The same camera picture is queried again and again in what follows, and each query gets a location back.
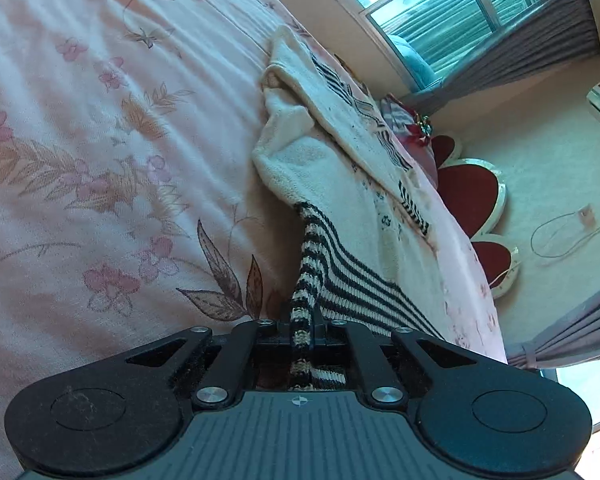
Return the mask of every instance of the bed sheet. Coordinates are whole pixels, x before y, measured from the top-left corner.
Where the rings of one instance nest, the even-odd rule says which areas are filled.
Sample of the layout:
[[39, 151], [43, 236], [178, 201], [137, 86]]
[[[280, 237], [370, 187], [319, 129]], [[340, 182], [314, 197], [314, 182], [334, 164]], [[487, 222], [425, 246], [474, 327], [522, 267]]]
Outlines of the bed sheet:
[[[277, 0], [0, 0], [0, 479], [20, 471], [2, 416], [24, 386], [291, 294], [302, 224], [251, 162], [283, 23], [350, 81]], [[504, 359], [440, 206], [439, 307], [456, 344]]]

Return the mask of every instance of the ribbed gray panel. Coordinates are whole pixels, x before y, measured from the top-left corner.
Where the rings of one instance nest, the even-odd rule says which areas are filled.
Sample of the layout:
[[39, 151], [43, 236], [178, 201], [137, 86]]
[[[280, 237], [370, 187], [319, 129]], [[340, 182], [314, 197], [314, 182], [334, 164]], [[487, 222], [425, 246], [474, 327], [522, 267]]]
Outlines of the ribbed gray panel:
[[[307, 402], [298, 406], [299, 397]], [[26, 473], [22, 480], [46, 477]], [[470, 480], [433, 456], [401, 415], [353, 392], [247, 392], [197, 415], [168, 452], [118, 480]], [[563, 473], [555, 480], [574, 480]]]

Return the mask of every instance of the curtain tieback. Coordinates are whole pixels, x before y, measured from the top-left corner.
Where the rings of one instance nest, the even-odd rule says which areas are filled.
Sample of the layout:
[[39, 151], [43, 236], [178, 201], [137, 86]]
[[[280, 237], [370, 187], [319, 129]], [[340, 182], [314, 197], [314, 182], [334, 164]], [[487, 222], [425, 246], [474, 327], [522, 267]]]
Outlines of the curtain tieback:
[[536, 361], [536, 350], [535, 345], [532, 343], [522, 343], [522, 349], [525, 351], [526, 367], [525, 368], [538, 368], [538, 361]]

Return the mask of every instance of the silver bolt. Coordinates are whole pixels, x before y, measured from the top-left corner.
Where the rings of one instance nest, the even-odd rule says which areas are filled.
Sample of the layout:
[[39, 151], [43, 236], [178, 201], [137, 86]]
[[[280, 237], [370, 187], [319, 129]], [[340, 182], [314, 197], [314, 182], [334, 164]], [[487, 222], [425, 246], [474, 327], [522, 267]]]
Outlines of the silver bolt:
[[371, 392], [371, 396], [378, 402], [398, 402], [402, 399], [402, 392], [392, 386], [381, 386]]
[[201, 400], [202, 402], [208, 402], [209, 404], [222, 402], [228, 396], [229, 394], [226, 392], [226, 390], [218, 386], [208, 386], [196, 392], [196, 397], [198, 400]]

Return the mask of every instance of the blue fabric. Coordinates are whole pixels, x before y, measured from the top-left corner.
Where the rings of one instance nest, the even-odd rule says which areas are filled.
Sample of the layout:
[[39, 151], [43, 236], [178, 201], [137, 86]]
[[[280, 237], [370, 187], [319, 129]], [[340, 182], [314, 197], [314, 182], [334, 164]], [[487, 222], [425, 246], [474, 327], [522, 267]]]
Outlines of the blue fabric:
[[420, 89], [426, 88], [438, 79], [436, 73], [429, 66], [429, 63], [424, 61], [422, 56], [406, 40], [400, 36], [389, 36], [389, 39], [404, 58], [405, 65]]

